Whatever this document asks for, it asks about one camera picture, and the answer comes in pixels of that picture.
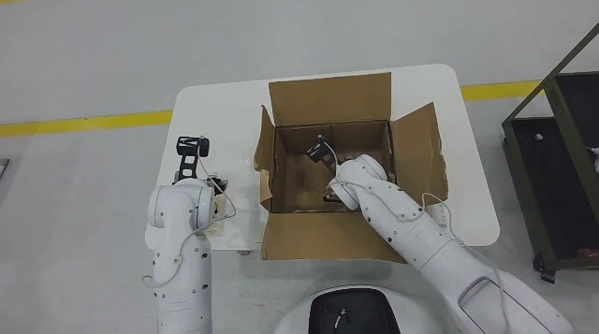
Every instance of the white table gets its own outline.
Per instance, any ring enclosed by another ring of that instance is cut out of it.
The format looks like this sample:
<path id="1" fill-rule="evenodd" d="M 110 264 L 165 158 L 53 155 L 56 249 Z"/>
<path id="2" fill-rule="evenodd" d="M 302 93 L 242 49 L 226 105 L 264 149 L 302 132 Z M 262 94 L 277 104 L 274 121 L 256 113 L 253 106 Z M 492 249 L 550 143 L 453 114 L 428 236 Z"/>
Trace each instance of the white table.
<path id="1" fill-rule="evenodd" d="M 223 221 L 216 233 L 209 234 L 212 249 L 259 250 L 268 213 L 259 204 L 254 150 L 260 133 L 260 105 L 272 114 L 269 82 L 381 72 L 392 73 L 392 119 L 434 102 L 446 160 L 446 204 L 453 215 L 452 228 L 468 245 L 492 244 L 499 237 L 499 224 L 458 79 L 446 65 L 187 87 L 177 96 L 156 184 L 172 184 L 181 161 L 175 149 L 178 137 L 209 138 L 210 155 L 202 161 L 209 171 L 229 180 L 227 193 L 238 208 L 236 217 Z M 155 248 L 161 231 L 148 225 L 148 247 Z"/>

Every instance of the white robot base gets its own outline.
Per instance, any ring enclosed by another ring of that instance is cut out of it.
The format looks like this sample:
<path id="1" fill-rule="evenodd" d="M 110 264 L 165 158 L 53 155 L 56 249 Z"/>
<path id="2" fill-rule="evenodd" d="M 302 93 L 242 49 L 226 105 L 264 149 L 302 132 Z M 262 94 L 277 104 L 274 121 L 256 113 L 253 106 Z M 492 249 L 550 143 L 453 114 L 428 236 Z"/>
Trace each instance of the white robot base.
<path id="1" fill-rule="evenodd" d="M 441 334 L 410 298 L 383 287 L 348 285 L 315 293 L 285 314 L 274 334 Z"/>

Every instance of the cardboard box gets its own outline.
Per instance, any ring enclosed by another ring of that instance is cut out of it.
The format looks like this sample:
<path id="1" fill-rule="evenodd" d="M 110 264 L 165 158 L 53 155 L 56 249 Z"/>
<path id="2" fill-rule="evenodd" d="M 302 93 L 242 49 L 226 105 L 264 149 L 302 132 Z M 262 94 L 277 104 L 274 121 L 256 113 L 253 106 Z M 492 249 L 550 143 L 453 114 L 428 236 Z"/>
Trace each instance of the cardboard box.
<path id="1" fill-rule="evenodd" d="M 416 202 L 424 192 L 445 200 L 434 105 L 390 120 L 390 73 L 272 82 L 270 101 L 274 124 L 263 106 L 254 158 L 260 202 L 270 213 L 262 258 L 404 262 L 360 211 L 323 200 L 333 174 L 306 151 L 326 136 L 340 162 L 367 153 Z"/>

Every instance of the wire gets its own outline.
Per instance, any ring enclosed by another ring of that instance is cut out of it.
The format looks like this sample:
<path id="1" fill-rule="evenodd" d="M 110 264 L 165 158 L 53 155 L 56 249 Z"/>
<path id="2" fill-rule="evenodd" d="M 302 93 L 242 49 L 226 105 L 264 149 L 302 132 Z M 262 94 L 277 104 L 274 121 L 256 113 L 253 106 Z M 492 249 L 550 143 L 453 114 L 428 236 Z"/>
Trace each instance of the wire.
<path id="1" fill-rule="evenodd" d="M 218 191 L 220 191 L 221 194 L 223 194 L 226 198 L 226 200 L 228 200 L 229 203 L 231 203 L 231 207 L 233 207 L 233 214 L 229 214 L 226 216 L 223 216 L 221 218 L 218 218 L 214 221 L 209 222 L 208 224 L 202 226 L 201 228 L 199 228 L 198 230 L 194 230 L 191 233 L 189 233 L 185 239 L 181 242 L 181 247 L 179 248 L 179 254 L 177 256 L 175 256 L 174 258 L 174 262 L 177 264 L 177 268 L 175 269 L 175 272 L 170 276 L 170 278 L 168 278 L 166 281 L 164 281 L 163 283 L 155 283 L 153 281 L 153 277 L 151 275 L 144 275 L 143 277 L 141 277 L 141 282 L 150 288 L 160 288 L 160 287 L 164 287 L 167 284 L 169 284 L 172 280 L 175 279 L 175 277 L 177 276 L 177 274 L 179 273 L 179 270 L 181 269 L 181 265 L 183 263 L 183 246 L 185 245 L 185 243 L 193 236 L 200 234 L 201 232 L 203 232 L 204 230 L 206 230 L 207 228 L 209 228 L 210 226 L 216 224 L 219 221 L 223 221 L 226 220 L 227 218 L 232 218 L 235 217 L 237 215 L 237 208 L 235 207 L 235 204 L 233 203 L 233 200 L 231 200 L 230 197 L 228 197 L 227 194 L 225 194 L 225 191 L 223 189 L 221 189 L 221 187 L 216 184 L 216 182 L 212 179 L 212 177 L 210 176 L 210 174 L 208 174 L 208 171 L 206 170 L 206 168 L 204 167 L 204 163 L 202 163 L 202 159 L 201 157 L 199 157 L 199 149 L 197 149 L 197 160 L 199 161 L 199 164 L 202 166 L 202 170 L 204 170 L 204 173 L 206 174 L 206 177 L 212 182 L 212 184 L 214 185 L 214 188 L 216 188 Z"/>
<path id="2" fill-rule="evenodd" d="M 426 209 L 426 207 L 427 207 L 426 202 L 424 201 L 424 196 L 430 196 L 430 197 L 435 198 L 438 201 L 437 204 L 440 204 L 443 208 L 445 208 L 445 210 L 447 211 L 447 214 L 449 214 L 449 221 L 447 221 L 447 229 L 449 230 L 449 233 L 451 234 L 451 236 L 455 240 L 457 240 L 460 245 L 463 245 L 464 241 L 460 237 L 458 237 L 456 235 L 456 233 L 453 232 L 453 228 L 451 227 L 451 221 L 453 220 L 453 214 L 451 213 L 451 210 L 449 209 L 449 207 L 447 206 L 447 204 L 443 200 L 441 200 L 438 196 L 436 196 L 434 194 L 431 194 L 431 193 L 422 193 L 422 208 L 424 208 L 424 209 Z"/>
<path id="3" fill-rule="evenodd" d="M 333 157 L 335 158 L 335 171 L 337 173 L 339 173 L 339 160 L 337 160 L 337 153 L 335 153 L 335 151 L 329 146 L 329 144 L 326 141 L 323 141 L 322 144 L 324 144 L 325 146 L 327 146 L 327 148 L 329 149 L 329 151 L 333 154 Z"/>
<path id="4" fill-rule="evenodd" d="M 506 292 L 505 292 L 505 289 L 504 289 L 504 284 L 502 283 L 502 279 L 499 277 L 499 270 L 484 255 L 482 255 L 481 253 L 479 253 L 477 250 L 473 249 L 472 247 L 466 245 L 466 243 L 464 243 L 464 241 L 453 232 L 453 228 L 451 227 L 451 220 L 453 218 L 453 215 L 451 214 L 451 210 L 449 209 L 449 207 L 447 206 L 447 204 L 443 200 L 441 200 L 439 197 L 435 196 L 434 194 L 423 193 L 422 194 L 422 206 L 423 207 L 426 207 L 426 204 L 424 202 L 424 196 L 434 197 L 439 202 L 438 204 L 441 204 L 447 210 L 447 213 L 449 214 L 449 221 L 447 223 L 447 229 L 449 230 L 449 233 L 451 233 L 451 236 L 460 244 L 460 246 L 462 246 L 466 250 L 469 250 L 472 254 L 474 254 L 475 256 L 477 256 L 478 259 L 482 260 L 485 264 L 487 264 L 489 267 L 491 267 L 493 269 L 493 271 L 495 273 L 495 278 L 497 279 L 497 285 L 499 286 L 499 289 L 501 291 L 500 300 L 501 300 L 501 304 L 502 304 L 502 314 L 504 315 L 506 331 L 508 333 L 511 333 L 512 332 L 512 328 L 511 328 L 511 325 L 509 323 L 509 319 L 507 318 L 507 308 L 505 306 L 505 297 L 504 297 L 504 295 L 506 294 Z"/>

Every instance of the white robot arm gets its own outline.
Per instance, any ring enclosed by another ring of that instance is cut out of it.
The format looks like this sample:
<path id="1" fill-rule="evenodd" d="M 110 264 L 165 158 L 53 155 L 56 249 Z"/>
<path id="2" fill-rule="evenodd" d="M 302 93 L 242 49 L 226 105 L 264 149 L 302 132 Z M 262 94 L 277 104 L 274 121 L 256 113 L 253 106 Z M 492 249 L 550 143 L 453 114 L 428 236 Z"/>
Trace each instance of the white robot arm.
<path id="1" fill-rule="evenodd" d="M 148 222 L 164 233 L 153 250 L 153 281 L 145 283 L 154 289 L 161 334 L 212 334 L 212 258 L 201 229 L 214 209 L 213 188 L 198 179 L 152 192 Z"/>
<path id="2" fill-rule="evenodd" d="M 369 155 L 344 162 L 329 187 L 444 297 L 467 333 L 572 333 L 568 321 L 513 275 L 482 263 Z"/>

